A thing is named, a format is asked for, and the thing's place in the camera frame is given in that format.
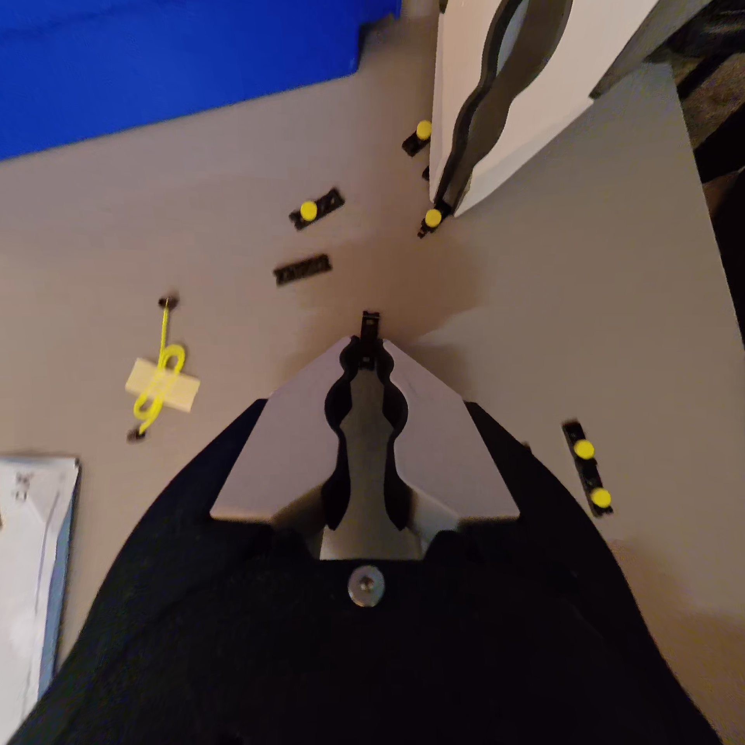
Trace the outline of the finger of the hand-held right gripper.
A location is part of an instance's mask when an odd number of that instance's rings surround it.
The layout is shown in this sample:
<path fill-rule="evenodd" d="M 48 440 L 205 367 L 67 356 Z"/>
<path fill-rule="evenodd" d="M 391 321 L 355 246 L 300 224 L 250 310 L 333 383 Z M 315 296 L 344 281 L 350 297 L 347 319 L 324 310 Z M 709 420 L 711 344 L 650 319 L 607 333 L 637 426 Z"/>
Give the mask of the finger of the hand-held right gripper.
<path fill-rule="evenodd" d="M 525 23 L 520 1 L 440 2 L 429 154 L 430 199 L 458 208 L 475 165 L 479 108 Z"/>
<path fill-rule="evenodd" d="M 593 104 L 592 92 L 647 16 L 652 1 L 527 2 L 485 45 L 493 57 L 458 135 L 453 215 L 503 185 Z"/>

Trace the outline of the black lego strip yellow tiles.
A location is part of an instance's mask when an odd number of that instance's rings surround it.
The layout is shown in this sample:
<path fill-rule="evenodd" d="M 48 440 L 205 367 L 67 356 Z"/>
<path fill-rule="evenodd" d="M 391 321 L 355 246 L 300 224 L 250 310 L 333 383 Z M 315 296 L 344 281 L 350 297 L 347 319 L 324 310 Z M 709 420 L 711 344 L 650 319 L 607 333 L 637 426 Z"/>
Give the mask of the black lego strip yellow tiles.
<path fill-rule="evenodd" d="M 344 196 L 334 187 L 317 199 L 303 201 L 288 217 L 293 228 L 299 232 L 328 217 L 345 204 Z"/>
<path fill-rule="evenodd" d="M 591 515 L 595 518 L 611 515 L 612 497 L 603 485 L 593 443 L 577 420 L 563 422 L 562 431 Z"/>

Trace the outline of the white instruction booklet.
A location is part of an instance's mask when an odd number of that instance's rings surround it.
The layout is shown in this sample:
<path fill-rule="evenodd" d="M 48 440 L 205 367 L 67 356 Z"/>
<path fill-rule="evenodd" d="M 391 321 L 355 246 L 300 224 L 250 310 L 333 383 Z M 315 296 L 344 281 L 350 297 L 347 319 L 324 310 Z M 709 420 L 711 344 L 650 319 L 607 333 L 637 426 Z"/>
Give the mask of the white instruction booklet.
<path fill-rule="evenodd" d="M 57 672 L 80 461 L 1 459 L 1 742 Z"/>

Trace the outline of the blue plastic bin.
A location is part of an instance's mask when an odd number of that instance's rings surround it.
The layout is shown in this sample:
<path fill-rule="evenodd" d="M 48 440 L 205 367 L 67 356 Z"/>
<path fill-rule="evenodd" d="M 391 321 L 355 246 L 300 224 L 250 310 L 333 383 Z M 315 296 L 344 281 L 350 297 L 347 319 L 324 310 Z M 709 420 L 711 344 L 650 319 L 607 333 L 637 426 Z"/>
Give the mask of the blue plastic bin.
<path fill-rule="evenodd" d="M 354 74 L 400 1 L 2 1 L 1 158 Z"/>

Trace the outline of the masking tape piece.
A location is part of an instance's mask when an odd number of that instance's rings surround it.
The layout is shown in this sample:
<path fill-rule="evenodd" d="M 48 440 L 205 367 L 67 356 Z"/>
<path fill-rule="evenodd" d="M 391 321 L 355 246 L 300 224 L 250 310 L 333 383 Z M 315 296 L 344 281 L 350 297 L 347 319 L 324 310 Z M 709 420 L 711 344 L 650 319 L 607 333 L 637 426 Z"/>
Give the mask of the masking tape piece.
<path fill-rule="evenodd" d="M 146 359 L 135 360 L 125 382 L 125 391 L 144 398 L 145 405 L 159 403 L 182 413 L 191 412 L 199 388 L 199 379 Z"/>

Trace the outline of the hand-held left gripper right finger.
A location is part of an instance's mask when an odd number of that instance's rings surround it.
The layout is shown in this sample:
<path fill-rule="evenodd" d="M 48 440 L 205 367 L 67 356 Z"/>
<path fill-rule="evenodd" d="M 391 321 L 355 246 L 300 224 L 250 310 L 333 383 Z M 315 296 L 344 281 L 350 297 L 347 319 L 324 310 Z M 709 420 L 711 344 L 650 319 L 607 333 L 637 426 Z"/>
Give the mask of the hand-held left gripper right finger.
<path fill-rule="evenodd" d="M 462 397 L 389 340 L 381 342 L 381 384 L 393 525 L 439 533 L 516 520 L 518 506 Z"/>

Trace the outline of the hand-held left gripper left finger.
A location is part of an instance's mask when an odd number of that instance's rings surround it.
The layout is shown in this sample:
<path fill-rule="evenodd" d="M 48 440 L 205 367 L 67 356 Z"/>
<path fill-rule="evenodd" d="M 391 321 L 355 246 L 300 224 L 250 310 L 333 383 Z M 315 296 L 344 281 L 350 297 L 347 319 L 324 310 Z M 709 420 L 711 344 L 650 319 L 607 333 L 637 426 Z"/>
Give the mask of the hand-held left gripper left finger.
<path fill-rule="evenodd" d="M 342 421 L 360 339 L 342 338 L 266 400 L 211 508 L 213 519 L 275 529 L 336 529 L 351 483 Z"/>

